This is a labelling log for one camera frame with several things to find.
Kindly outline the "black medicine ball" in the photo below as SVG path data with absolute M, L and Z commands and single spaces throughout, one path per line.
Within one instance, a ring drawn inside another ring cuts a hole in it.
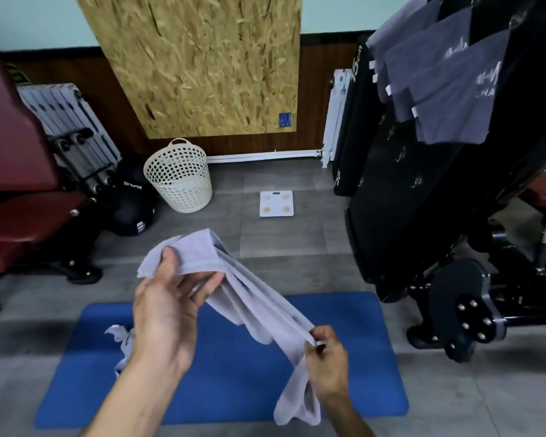
M 110 188 L 105 195 L 108 210 L 106 229 L 119 236 L 137 236 L 154 220 L 158 199 L 130 186 Z
M 146 161 L 147 156 L 143 154 L 124 155 L 112 175 L 112 183 L 115 186 L 128 186 L 145 193 L 153 193 L 155 190 L 144 174 Z

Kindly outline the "light grey towel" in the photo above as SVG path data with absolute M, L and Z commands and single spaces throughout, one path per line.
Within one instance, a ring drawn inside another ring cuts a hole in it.
M 138 278 L 153 277 L 164 248 L 174 249 L 180 273 L 222 272 L 221 286 L 207 299 L 209 306 L 236 325 L 244 325 L 261 344 L 275 342 L 293 366 L 293 373 L 274 410 L 277 425 L 296 418 L 309 425 L 321 422 L 320 402 L 313 392 L 305 357 L 305 343 L 317 345 L 314 325 L 287 299 L 234 259 L 211 229 L 160 242 L 141 262 Z
M 120 350 L 123 353 L 122 359 L 115 366 L 115 374 L 118 378 L 131 359 L 135 330 L 132 326 L 113 324 L 107 328 L 105 334 L 113 336 L 114 341 L 119 343 Z

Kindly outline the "white bathroom scale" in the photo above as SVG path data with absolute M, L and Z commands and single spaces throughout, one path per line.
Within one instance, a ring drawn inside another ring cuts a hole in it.
M 259 216 L 261 218 L 294 216 L 293 192 L 261 191 Z

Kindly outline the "black foam roller bars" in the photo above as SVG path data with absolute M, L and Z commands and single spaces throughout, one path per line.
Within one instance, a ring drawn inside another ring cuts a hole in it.
M 88 127 L 46 136 L 48 147 L 63 175 L 63 185 L 88 196 L 116 186 L 121 155 L 102 134 Z

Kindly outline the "dark red gym bench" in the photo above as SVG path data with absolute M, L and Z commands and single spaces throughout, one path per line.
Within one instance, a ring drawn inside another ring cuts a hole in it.
M 102 278 L 89 254 L 102 230 L 102 206 L 67 187 L 56 139 L 23 104 L 0 57 L 0 276 L 61 274 L 75 285 Z

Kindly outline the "person's right forearm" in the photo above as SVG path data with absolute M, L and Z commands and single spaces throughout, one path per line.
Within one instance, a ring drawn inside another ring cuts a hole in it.
M 331 391 L 318 399 L 337 437 L 376 437 L 355 410 L 348 391 Z

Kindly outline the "crumpled light grey towel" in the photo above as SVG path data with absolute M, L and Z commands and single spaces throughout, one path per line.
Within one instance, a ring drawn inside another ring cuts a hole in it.
M 131 359 L 135 330 L 132 326 L 113 324 L 107 328 L 105 334 L 113 336 L 114 341 L 119 343 L 120 350 L 123 353 L 122 359 L 115 366 L 115 374 L 118 378 Z

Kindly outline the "person's right hand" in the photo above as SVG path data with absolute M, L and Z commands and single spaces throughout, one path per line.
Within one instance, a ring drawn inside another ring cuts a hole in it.
M 318 395 L 331 391 L 348 391 L 349 364 L 348 352 L 338 338 L 336 350 L 310 350 L 310 343 L 305 343 L 305 358 L 309 381 Z

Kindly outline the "white heating pipe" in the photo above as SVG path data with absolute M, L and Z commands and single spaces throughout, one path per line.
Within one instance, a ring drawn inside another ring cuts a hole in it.
M 230 164 L 296 158 L 322 158 L 322 150 L 291 150 L 233 155 L 208 155 L 206 156 L 206 161 L 208 164 Z

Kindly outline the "white radiator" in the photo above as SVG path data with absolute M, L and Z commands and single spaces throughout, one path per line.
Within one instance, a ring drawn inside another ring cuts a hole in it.
M 321 149 L 321 164 L 323 169 L 328 168 L 328 164 L 335 159 L 346 97 L 352 75 L 353 72 L 350 68 L 338 69 L 334 71 L 334 75 L 331 79 L 331 89 Z
M 88 127 L 104 135 L 121 155 L 110 134 L 74 84 L 19 86 L 17 91 L 23 104 L 41 122 L 46 135 Z

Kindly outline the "wooden chipboard panel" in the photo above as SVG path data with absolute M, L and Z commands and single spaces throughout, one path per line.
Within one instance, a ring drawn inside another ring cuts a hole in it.
M 77 2 L 149 139 L 296 131 L 302 0 Z

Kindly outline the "dark grey hanging towel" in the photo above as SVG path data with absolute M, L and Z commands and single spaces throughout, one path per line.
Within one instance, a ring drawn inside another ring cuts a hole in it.
M 415 33 L 386 51 L 385 66 L 378 73 L 377 88 L 382 102 L 393 102 L 397 122 L 414 119 L 410 80 L 470 43 L 472 7 L 463 8 Z
M 409 0 L 382 24 L 367 40 L 374 58 L 376 78 L 385 66 L 386 51 L 408 37 L 434 24 L 443 0 Z
M 419 142 L 485 141 L 510 35 L 505 29 L 487 36 L 409 80 Z

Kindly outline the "person's left forearm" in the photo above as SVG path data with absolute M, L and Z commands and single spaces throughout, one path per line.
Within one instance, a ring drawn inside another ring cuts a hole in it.
M 192 359 L 133 352 L 80 437 L 155 437 Z

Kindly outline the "person's left hand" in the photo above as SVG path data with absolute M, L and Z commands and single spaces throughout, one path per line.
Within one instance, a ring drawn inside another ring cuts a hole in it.
M 220 286 L 225 274 L 204 271 L 180 275 L 179 271 L 180 260 L 176 286 L 157 284 L 156 269 L 153 277 L 143 279 L 136 288 L 132 353 L 194 358 L 198 310 Z

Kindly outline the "blue exercise mat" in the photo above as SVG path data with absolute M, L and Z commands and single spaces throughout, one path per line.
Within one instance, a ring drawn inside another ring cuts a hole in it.
M 287 296 L 314 324 L 329 324 L 349 352 L 350 395 L 364 417 L 406 415 L 409 402 L 379 299 L 371 292 Z M 131 303 L 83 310 L 40 405 L 37 429 L 87 426 L 116 381 L 123 358 L 107 328 L 133 323 Z M 292 366 L 274 343 L 255 341 L 204 305 L 194 363 L 163 420 L 165 425 L 272 421 Z

